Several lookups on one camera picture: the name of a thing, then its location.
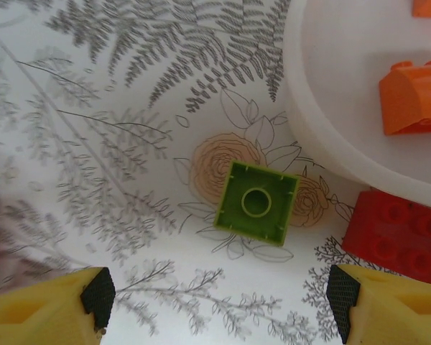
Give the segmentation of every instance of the floral paper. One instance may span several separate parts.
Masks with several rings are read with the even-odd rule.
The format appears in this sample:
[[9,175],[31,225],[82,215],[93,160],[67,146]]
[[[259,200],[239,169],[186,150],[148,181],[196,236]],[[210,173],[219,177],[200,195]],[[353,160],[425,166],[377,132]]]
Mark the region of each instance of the floral paper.
[[[289,3],[0,0],[0,293],[107,266],[104,345],[341,344],[365,187],[290,133]],[[284,247],[213,228],[232,159],[302,176]]]

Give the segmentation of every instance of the green lego brick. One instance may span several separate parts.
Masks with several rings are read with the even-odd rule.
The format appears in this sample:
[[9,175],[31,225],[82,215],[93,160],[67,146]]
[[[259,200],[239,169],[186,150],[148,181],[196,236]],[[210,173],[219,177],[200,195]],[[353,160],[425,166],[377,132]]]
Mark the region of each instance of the green lego brick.
[[233,161],[214,227],[282,246],[299,181],[298,177]]

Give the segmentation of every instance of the toy brick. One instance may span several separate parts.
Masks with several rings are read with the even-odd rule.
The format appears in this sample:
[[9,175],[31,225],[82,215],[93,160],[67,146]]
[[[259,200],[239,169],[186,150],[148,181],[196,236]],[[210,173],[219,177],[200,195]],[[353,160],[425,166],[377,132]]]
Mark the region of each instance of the toy brick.
[[414,0],[414,17],[431,18],[431,0]]
[[342,264],[326,295],[344,344],[431,345],[431,284]]
[[0,295],[0,345],[99,345],[114,298],[105,267]]
[[393,65],[379,90],[386,135],[431,133],[431,61]]
[[281,246],[298,185],[297,177],[232,162],[214,227]]
[[362,192],[342,248],[431,283],[431,208],[380,191]]

